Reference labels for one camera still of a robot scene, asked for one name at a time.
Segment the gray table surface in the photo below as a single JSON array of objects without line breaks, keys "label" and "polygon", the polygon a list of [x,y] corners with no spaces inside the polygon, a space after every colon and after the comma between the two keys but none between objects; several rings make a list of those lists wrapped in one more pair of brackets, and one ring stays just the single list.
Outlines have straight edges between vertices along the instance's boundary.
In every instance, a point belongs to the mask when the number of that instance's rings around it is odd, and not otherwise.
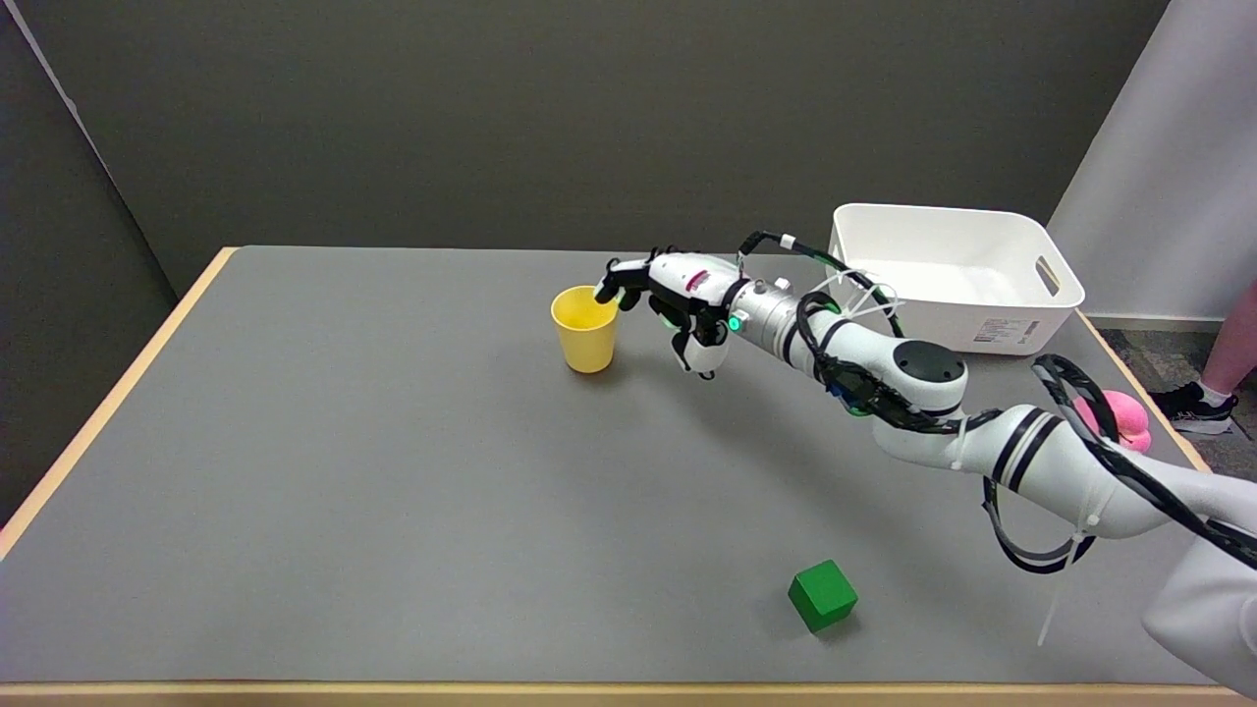
[{"label": "gray table surface", "polygon": [[[645,307],[569,372],[547,307],[607,258],[238,252],[0,565],[0,681],[1208,682],[1139,625],[1184,531],[1099,542],[1036,648],[1060,580],[975,477],[749,345],[683,375]],[[1077,318],[1050,350],[1130,390]],[[969,409],[1051,406],[970,364]],[[861,599],[813,637],[786,589],[828,557]]]}]

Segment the person's leg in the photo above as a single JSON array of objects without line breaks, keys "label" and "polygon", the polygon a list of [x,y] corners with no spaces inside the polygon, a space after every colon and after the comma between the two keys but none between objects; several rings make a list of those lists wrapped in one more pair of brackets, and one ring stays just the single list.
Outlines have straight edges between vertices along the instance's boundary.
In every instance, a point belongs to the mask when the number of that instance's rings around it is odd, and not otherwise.
[{"label": "person's leg", "polygon": [[1213,342],[1200,385],[1229,396],[1239,381],[1257,367],[1257,281],[1254,281],[1222,322]]},{"label": "person's leg", "polygon": [[1200,380],[1154,392],[1153,401],[1177,430],[1222,434],[1231,426],[1231,411],[1238,403],[1234,390],[1253,367],[1257,367],[1257,282],[1248,286],[1227,315]]}]

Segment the gray wall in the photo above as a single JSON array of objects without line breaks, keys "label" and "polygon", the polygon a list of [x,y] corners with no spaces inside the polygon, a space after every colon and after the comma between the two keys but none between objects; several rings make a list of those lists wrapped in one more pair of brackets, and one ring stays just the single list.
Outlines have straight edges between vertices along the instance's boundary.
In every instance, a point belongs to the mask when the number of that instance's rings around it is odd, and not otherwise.
[{"label": "gray wall", "polygon": [[1087,313],[1221,320],[1257,277],[1254,38],[1252,0],[1170,4],[1052,215]]},{"label": "gray wall", "polygon": [[1046,221],[1165,0],[19,3],[176,287],[243,243]]},{"label": "gray wall", "polygon": [[171,308],[172,293],[0,10],[0,525]]}]

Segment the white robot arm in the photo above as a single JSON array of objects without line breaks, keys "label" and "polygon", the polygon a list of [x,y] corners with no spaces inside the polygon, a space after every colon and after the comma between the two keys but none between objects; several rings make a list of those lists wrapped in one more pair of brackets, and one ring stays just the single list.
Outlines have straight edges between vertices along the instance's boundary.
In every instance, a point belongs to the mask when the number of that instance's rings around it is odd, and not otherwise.
[{"label": "white robot arm", "polygon": [[[651,252],[612,260],[596,298],[631,309],[642,293],[671,328],[672,353],[704,379],[724,361],[729,333],[749,341],[823,385],[856,415],[874,416],[874,439],[897,459],[980,474],[997,540],[1018,567],[1051,574],[1086,554],[1096,537],[1125,538],[1174,521],[1198,537],[1144,614],[1148,633],[1184,663],[1257,699],[1257,484],[1203,474],[1119,447],[1112,411],[1085,372],[1058,356],[1033,371],[1061,415],[1032,405],[967,415],[968,366],[926,341],[874,332],[821,292],[793,296],[748,277],[742,258],[763,240],[840,272],[832,255],[788,235],[752,234],[738,262],[701,253]],[[881,294],[859,273],[855,282]],[[1091,433],[1066,392],[1096,414]],[[1003,533],[996,488],[1003,486],[1076,523],[1081,542],[1047,552],[1023,550]]]}]

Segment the white curtain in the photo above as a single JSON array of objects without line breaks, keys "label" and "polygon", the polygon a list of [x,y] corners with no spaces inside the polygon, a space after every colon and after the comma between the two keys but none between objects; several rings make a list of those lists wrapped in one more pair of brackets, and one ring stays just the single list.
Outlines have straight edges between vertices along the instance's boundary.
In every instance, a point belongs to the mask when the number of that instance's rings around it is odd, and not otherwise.
[{"label": "white curtain", "polygon": [[1048,231],[1082,309],[1212,318],[1257,278],[1257,0],[1173,0]]}]

